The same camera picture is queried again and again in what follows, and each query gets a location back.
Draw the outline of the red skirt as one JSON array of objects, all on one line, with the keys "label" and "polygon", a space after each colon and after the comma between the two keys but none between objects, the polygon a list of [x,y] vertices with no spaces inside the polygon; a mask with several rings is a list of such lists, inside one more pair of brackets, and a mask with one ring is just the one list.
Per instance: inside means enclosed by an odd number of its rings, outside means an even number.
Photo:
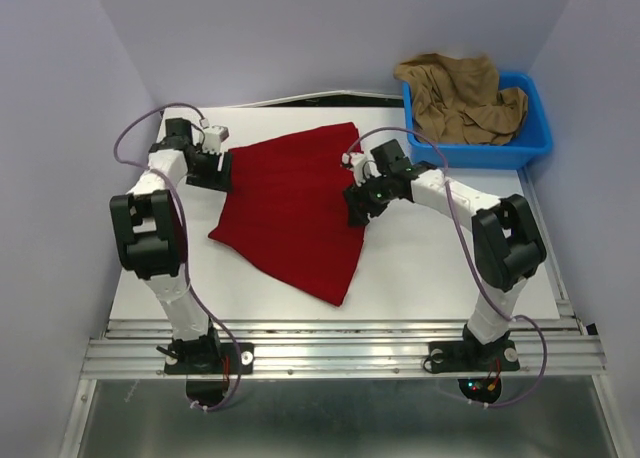
[{"label": "red skirt", "polygon": [[209,239],[341,306],[364,243],[363,228],[348,224],[343,192],[353,177],[340,163],[357,136],[347,122],[231,149],[232,190]]}]

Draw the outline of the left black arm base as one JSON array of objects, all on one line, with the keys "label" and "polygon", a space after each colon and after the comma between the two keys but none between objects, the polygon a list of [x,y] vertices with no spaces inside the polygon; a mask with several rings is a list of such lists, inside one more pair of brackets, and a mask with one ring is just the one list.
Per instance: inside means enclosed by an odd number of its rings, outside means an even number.
[{"label": "left black arm base", "polygon": [[215,327],[194,340],[172,339],[167,346],[157,346],[163,355],[167,375],[242,375],[253,373],[255,346],[251,342],[222,342]]}]

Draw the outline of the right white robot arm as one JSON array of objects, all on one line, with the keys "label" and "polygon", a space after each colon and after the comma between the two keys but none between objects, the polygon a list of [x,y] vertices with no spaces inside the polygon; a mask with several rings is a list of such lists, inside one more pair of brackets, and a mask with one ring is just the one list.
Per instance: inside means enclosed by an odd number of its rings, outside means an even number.
[{"label": "right white robot arm", "polygon": [[500,198],[450,178],[434,164],[412,163],[395,140],[374,148],[370,156],[347,152],[341,165],[354,176],[343,191],[351,227],[367,225],[394,200],[407,200],[452,220],[479,290],[466,324],[472,337],[461,342],[460,356],[472,368],[491,362],[494,343],[506,336],[519,295],[547,257],[526,198]]}]

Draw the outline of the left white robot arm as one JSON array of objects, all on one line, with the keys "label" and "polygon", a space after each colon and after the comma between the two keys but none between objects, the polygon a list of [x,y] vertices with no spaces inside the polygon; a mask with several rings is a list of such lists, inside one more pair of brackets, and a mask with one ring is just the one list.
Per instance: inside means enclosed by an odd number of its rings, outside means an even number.
[{"label": "left white robot arm", "polygon": [[188,237],[184,208],[178,203],[181,182],[229,192],[232,155],[222,150],[229,137],[224,126],[200,121],[201,138],[184,118],[166,122],[165,137],[154,143],[138,181],[110,199],[117,253],[123,269],[154,293],[172,326],[172,344],[165,354],[188,360],[199,371],[215,370],[222,360],[214,321],[190,284]]}]

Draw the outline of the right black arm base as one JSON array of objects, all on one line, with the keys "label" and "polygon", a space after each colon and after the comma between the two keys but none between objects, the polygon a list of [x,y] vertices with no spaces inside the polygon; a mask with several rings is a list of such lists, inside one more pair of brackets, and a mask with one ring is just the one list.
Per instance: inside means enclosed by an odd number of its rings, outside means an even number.
[{"label": "right black arm base", "polygon": [[509,331],[493,342],[481,344],[465,326],[460,339],[431,341],[427,348],[422,368],[431,374],[512,372],[520,369],[519,356]]}]

